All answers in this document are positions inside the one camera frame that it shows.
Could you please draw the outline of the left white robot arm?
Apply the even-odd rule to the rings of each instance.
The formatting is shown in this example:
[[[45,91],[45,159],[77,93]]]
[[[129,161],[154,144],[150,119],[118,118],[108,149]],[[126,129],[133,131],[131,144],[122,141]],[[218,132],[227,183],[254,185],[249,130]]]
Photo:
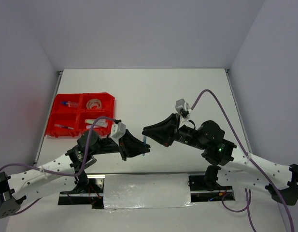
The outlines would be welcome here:
[[[22,205],[33,206],[41,198],[68,187],[82,193],[90,185],[85,169],[96,163],[95,155],[119,153],[123,161],[149,153],[150,145],[135,138],[128,130],[101,138],[86,131],[76,146],[39,167],[25,165],[26,171],[8,175],[0,168],[0,219],[22,213]]]

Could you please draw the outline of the pink highlighter pen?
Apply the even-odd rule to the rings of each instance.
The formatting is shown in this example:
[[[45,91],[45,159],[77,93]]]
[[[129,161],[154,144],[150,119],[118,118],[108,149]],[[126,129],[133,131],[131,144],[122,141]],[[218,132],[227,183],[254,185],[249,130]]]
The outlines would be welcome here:
[[[92,127],[92,125],[86,125],[86,129],[90,129]],[[108,127],[108,123],[107,122],[97,122],[94,125],[94,128],[107,128]]]

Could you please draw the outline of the large clear tape roll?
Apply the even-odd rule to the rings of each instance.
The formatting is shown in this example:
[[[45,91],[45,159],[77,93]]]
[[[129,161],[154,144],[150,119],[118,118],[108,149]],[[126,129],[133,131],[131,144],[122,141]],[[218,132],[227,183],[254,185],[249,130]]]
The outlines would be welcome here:
[[[90,99],[86,103],[86,108],[90,110],[102,109],[102,102],[99,99]]]

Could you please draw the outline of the blue cap glue bottle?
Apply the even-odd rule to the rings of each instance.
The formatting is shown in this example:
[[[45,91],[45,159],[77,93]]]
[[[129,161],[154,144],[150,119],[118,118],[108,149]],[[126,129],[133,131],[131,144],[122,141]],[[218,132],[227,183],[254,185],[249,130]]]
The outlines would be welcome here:
[[[79,103],[78,102],[71,102],[71,101],[61,101],[60,102],[62,105],[66,106],[66,107],[70,107],[70,108],[78,108]]]

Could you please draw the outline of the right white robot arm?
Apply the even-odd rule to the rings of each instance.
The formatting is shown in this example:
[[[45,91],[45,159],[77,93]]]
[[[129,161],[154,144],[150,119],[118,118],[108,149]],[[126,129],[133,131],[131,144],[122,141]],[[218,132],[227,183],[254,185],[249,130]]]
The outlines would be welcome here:
[[[191,128],[181,122],[179,114],[171,114],[162,122],[144,127],[142,133],[165,147],[179,142],[202,150],[202,157],[210,164],[203,178],[209,190],[242,186],[289,206],[298,201],[298,165],[280,165],[245,153],[224,139],[225,132],[212,120]]]

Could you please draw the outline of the blue gel pen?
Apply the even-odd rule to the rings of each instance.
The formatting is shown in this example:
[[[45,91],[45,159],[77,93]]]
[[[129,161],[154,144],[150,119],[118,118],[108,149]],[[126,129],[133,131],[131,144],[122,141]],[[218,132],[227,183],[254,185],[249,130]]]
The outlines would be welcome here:
[[[54,124],[54,126],[57,128],[63,128],[63,129],[67,129],[67,130],[74,130],[73,127],[69,127],[69,126],[65,126],[65,125],[61,125],[61,124]]]
[[[146,138],[147,138],[147,136],[143,136],[143,146],[144,146],[144,148],[145,148],[145,146],[146,146]]]

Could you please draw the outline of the small white tape roll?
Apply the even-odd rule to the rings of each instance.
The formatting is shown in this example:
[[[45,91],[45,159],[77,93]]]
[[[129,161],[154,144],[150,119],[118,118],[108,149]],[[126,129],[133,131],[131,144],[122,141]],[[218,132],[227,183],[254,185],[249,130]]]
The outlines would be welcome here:
[[[90,109],[102,109],[102,103],[97,101],[91,104]]]

